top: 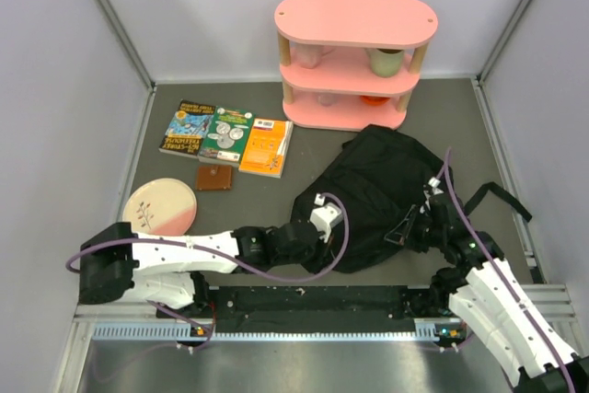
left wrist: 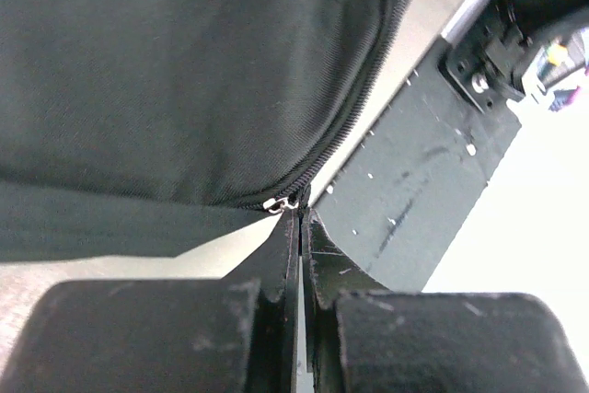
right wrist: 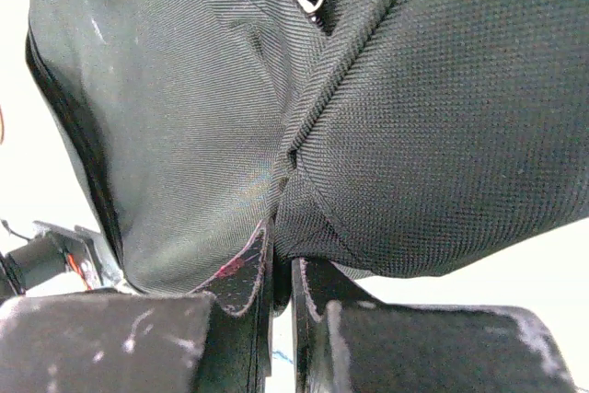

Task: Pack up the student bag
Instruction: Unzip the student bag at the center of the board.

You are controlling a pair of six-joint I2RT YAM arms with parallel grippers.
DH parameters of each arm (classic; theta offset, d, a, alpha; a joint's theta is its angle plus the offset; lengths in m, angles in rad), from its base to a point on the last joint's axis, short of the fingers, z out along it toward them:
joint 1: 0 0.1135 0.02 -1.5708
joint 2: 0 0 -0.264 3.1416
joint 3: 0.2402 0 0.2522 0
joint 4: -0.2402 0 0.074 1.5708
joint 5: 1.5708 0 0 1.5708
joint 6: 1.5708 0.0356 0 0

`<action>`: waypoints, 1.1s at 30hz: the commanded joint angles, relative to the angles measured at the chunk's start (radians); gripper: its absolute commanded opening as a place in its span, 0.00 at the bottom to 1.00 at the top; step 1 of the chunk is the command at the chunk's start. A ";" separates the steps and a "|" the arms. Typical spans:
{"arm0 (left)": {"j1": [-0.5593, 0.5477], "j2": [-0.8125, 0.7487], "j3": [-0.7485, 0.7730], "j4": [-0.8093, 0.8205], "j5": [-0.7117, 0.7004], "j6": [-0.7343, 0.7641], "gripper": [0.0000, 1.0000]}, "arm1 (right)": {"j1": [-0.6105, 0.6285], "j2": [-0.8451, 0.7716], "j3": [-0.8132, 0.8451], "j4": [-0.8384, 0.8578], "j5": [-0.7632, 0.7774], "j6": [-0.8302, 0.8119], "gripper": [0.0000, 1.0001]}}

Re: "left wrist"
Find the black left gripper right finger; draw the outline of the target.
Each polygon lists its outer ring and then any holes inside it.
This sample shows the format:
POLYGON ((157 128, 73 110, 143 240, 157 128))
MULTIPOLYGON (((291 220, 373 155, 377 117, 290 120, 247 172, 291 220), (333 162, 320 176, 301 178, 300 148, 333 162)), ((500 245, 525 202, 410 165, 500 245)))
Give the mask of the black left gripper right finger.
POLYGON ((360 269, 319 215, 301 222, 306 364, 317 392, 584 392, 565 331, 521 293, 401 293, 360 269))

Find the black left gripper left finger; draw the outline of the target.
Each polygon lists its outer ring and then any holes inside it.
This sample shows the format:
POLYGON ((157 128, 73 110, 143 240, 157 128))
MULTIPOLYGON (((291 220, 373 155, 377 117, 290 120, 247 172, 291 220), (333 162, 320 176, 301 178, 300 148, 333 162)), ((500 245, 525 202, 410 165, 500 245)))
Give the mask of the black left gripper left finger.
POLYGON ((292 392, 299 216, 218 280, 58 283, 34 306, 5 392, 292 392))

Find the black student backpack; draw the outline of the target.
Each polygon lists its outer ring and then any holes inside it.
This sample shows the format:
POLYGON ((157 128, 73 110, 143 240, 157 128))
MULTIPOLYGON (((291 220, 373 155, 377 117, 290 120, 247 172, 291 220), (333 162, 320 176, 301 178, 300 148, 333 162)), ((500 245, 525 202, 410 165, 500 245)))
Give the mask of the black student backpack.
POLYGON ((1 259, 175 257, 295 208, 409 0, 1 0, 1 259))

